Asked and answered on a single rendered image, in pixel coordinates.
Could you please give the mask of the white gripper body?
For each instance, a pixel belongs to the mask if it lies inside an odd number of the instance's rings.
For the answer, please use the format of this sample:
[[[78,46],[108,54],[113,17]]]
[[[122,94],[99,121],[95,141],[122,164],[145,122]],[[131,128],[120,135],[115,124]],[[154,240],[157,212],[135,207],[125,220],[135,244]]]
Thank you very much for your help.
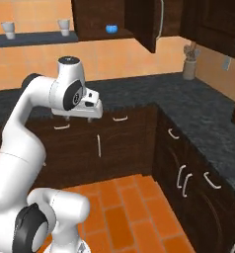
[[[103,105],[102,101],[98,100],[92,107],[86,107],[81,103],[70,111],[52,109],[51,112],[56,116],[100,119],[103,115]]]

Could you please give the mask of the dark wood drawer front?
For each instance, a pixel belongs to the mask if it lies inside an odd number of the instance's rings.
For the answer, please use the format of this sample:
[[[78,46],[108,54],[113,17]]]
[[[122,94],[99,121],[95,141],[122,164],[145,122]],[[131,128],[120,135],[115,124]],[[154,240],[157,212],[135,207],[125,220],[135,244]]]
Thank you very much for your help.
[[[235,191],[233,188],[196,147],[191,149],[191,153],[195,160],[197,177],[209,191],[210,198],[226,212],[235,215]]]
[[[53,127],[61,127],[70,124],[70,128],[55,130]],[[52,131],[68,131],[68,130],[86,130],[89,129],[93,122],[88,123],[85,118],[70,118],[67,121],[64,117],[54,118],[37,118],[27,122],[27,127],[36,134],[44,134]]]
[[[173,134],[178,135],[179,139],[173,139],[168,134],[168,129],[173,129]],[[172,148],[179,157],[185,157],[189,149],[189,141],[174,122],[165,115],[163,111],[158,111],[157,134],[164,146]]]
[[[157,108],[154,105],[145,107],[128,107],[117,111],[104,112],[103,117],[96,122],[97,127],[146,127],[154,124],[156,120]],[[124,122],[114,122],[115,118],[124,118],[128,116],[128,120]]]

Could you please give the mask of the dark wood base cabinet door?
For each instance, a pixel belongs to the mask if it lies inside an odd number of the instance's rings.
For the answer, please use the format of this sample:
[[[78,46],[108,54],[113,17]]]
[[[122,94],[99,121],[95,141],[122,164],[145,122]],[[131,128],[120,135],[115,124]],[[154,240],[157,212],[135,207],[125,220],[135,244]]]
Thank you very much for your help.
[[[134,174],[150,175],[153,140],[145,127],[107,127],[101,137],[102,157],[98,155],[96,178],[109,180]]]
[[[172,148],[164,146],[160,140],[157,141],[153,177],[175,212],[182,212],[184,207],[180,190],[176,186],[179,168],[183,164],[184,157],[179,157]]]
[[[189,159],[188,171],[193,176],[188,182],[185,201],[186,233],[196,253],[219,253],[222,246],[222,229],[216,210],[209,200],[195,172],[195,160]]]
[[[62,133],[46,145],[45,166],[34,187],[63,189],[96,180],[96,139],[91,133]]]

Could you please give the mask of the dark wall shelf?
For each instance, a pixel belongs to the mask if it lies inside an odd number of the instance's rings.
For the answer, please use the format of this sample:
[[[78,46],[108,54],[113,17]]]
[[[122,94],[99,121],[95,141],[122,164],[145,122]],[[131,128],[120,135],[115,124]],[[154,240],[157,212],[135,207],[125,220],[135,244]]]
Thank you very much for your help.
[[[68,37],[64,37],[61,32],[20,33],[16,34],[13,40],[8,40],[5,35],[0,35],[0,47],[58,44],[78,41],[79,39],[74,32],[70,32]]]

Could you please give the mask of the white glass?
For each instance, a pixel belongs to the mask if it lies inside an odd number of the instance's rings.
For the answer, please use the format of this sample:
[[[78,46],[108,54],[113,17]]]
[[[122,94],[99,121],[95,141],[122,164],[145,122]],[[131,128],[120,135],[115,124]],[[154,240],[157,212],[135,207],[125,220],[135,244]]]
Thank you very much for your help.
[[[8,40],[13,40],[15,35],[15,24],[13,22],[2,22],[1,26]]]
[[[57,23],[60,28],[61,34],[64,37],[68,37],[69,36],[70,21],[69,20],[58,20]]]

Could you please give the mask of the grey wall outlet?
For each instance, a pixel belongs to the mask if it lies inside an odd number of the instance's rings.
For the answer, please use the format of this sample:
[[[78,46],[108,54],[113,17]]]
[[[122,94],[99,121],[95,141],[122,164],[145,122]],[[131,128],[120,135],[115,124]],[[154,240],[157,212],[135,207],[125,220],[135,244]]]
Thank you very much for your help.
[[[222,69],[225,71],[228,71],[230,63],[231,63],[231,57],[228,55],[225,55],[223,59]]]

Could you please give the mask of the beige utensil pot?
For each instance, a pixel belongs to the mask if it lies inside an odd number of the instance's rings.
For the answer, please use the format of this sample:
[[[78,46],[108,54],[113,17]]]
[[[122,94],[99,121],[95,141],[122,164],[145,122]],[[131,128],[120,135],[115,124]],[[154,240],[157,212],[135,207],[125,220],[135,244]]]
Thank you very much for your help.
[[[196,77],[196,61],[185,60],[183,67],[183,78],[185,80],[194,80]]]

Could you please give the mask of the dark wood open cabinet door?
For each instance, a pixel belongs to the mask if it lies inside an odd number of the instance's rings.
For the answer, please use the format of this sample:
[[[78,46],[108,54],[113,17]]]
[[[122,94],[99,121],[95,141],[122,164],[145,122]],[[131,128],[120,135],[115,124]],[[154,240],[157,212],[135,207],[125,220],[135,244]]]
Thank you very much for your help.
[[[124,0],[124,27],[151,53],[155,52],[155,0]]]

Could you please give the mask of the dark wood corner cabinet door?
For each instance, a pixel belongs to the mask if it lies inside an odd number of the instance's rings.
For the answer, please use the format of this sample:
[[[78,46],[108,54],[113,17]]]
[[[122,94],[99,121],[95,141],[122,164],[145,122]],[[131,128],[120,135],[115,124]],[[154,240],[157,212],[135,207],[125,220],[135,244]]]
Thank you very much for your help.
[[[235,58],[235,0],[184,0],[180,35]]]

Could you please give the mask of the dark wood wall cabinet door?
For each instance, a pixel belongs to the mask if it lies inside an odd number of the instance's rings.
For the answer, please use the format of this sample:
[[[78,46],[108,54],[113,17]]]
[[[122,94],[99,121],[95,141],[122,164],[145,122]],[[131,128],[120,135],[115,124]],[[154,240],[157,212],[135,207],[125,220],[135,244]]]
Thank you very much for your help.
[[[180,33],[184,0],[164,0],[164,23],[162,37],[174,37]],[[156,11],[160,25],[160,0],[157,0]]]

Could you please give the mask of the wooden spoon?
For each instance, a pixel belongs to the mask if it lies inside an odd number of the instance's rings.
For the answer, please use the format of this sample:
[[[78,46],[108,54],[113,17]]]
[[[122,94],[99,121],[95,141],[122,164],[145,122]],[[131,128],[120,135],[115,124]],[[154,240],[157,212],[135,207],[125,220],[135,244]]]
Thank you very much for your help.
[[[200,54],[200,50],[196,47],[196,43],[192,42],[191,43],[191,50],[190,50],[190,55],[189,55],[189,59],[190,60],[196,60],[197,57]]]

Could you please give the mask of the dark wood open wall cabinet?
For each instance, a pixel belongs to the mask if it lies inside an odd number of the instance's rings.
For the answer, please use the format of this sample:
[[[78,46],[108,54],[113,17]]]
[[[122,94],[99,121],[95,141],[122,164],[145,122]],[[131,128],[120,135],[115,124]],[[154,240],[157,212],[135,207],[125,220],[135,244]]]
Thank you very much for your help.
[[[71,0],[74,32],[80,42],[130,39],[124,27],[124,0]],[[108,34],[106,25],[117,25],[116,34]]]

